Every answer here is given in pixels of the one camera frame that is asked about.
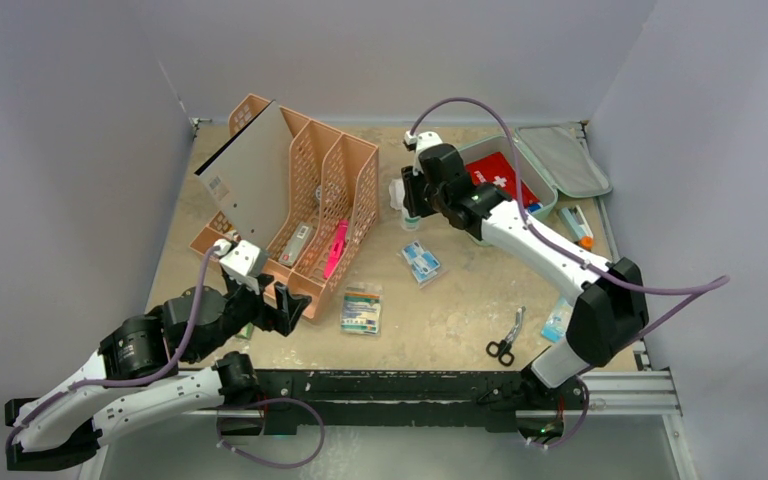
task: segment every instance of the pink highlighter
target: pink highlighter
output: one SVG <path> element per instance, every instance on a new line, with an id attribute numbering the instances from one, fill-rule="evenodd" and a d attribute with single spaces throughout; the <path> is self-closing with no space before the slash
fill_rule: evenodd
<path id="1" fill-rule="evenodd" d="M 331 252 L 328 254 L 328 263 L 325 264 L 325 274 L 327 280 L 337 268 L 340 257 L 343 256 L 343 249 L 346 248 L 346 232 L 349 231 L 349 221 L 340 220 L 337 224 L 337 232 L 334 233 L 334 243 L 331 245 Z"/>

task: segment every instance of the plastic file organizer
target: plastic file organizer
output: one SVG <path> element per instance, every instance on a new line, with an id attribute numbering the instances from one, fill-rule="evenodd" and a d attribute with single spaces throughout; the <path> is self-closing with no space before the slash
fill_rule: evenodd
<path id="1" fill-rule="evenodd" d="M 228 122 L 231 136 L 255 121 L 269 104 L 257 95 L 247 96 L 231 113 Z M 276 282 L 287 285 L 294 294 L 309 295 L 313 301 L 305 309 L 304 317 L 316 320 L 325 311 L 361 243 L 378 219 L 378 147 L 283 106 L 280 111 L 292 135 L 287 189 L 289 208 L 284 224 L 272 241 L 258 246 L 269 253 L 263 273 L 273 275 Z M 203 182 L 209 182 L 209 179 L 203 179 Z M 320 200 L 317 200 L 316 189 L 320 185 Z M 225 215 L 217 214 L 202 230 L 190 245 L 194 250 L 203 253 L 235 227 L 240 228 L 239 233 L 246 238 L 247 227 L 232 226 L 233 214 L 221 203 L 220 208 Z M 324 271 L 329 250 L 337 224 L 343 219 L 349 221 L 346 245 L 336 269 L 326 280 Z M 278 258 L 301 222 L 315 228 L 313 239 L 292 268 L 281 265 Z M 274 301 L 271 286 L 267 287 L 265 296 Z"/>

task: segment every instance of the label sticker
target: label sticker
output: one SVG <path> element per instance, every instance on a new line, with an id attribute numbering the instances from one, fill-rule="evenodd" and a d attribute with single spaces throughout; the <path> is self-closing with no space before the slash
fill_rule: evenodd
<path id="1" fill-rule="evenodd" d="M 219 175 L 213 177 L 210 183 L 207 184 L 207 188 L 217 202 L 221 202 L 228 195 L 228 187 L 225 186 L 225 182 L 222 181 Z"/>

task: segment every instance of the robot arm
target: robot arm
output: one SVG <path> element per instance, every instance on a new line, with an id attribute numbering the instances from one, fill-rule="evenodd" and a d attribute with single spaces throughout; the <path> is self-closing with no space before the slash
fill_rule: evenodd
<path id="1" fill-rule="evenodd" d="M 220 265 L 228 293 L 204 287 L 196 327 L 181 359 L 202 360 L 248 323 L 283 335 L 295 328 L 309 297 L 290 295 L 276 283 L 279 308 L 263 301 L 272 277 L 260 274 L 265 255 L 247 242 L 221 240 Z M 97 351 L 69 378 L 38 399 L 13 399 L 5 405 L 9 470 L 52 471 L 74 466 L 117 438 L 148 424 L 190 410 L 255 400 L 257 382 L 247 356 L 232 352 L 212 367 L 165 378 L 145 386 L 109 387 L 93 383 L 148 377 L 169 361 L 181 344 L 194 289 L 132 317 L 102 340 Z"/>
<path id="2" fill-rule="evenodd" d="M 490 183 L 474 185 L 457 149 L 433 132 L 405 134 L 414 164 L 402 169 L 404 206 L 411 216 L 440 213 L 465 230 L 519 258 L 552 283 L 573 305 L 567 334 L 523 371 L 538 388 L 554 389 L 578 372 L 605 366 L 648 323 L 642 293 L 618 288 L 582 268 L 538 238 L 627 282 L 642 284 L 639 268 L 628 259 L 616 263 L 566 240 L 533 217 L 521 218 L 516 201 Z"/>

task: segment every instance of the plastic packet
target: plastic packet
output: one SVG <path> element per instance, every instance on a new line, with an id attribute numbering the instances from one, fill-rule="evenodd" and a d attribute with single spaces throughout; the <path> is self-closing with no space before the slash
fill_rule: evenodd
<path id="1" fill-rule="evenodd" d="M 407 262 L 408 267 L 413 274 L 419 288 L 422 288 L 433 282 L 440 275 L 446 273 L 443 264 L 434 256 L 433 253 L 426 250 L 419 240 L 414 240 L 407 244 L 401 251 L 402 258 Z"/>
<path id="2" fill-rule="evenodd" d="M 352 283 L 343 294 L 340 330 L 346 333 L 381 333 L 381 299 L 384 289 L 374 283 Z"/>
<path id="3" fill-rule="evenodd" d="M 549 313 L 549 318 L 543 325 L 541 335 L 552 343 L 558 343 L 567 334 L 569 320 L 572 317 L 572 306 L 561 297 L 555 303 L 555 308 Z"/>

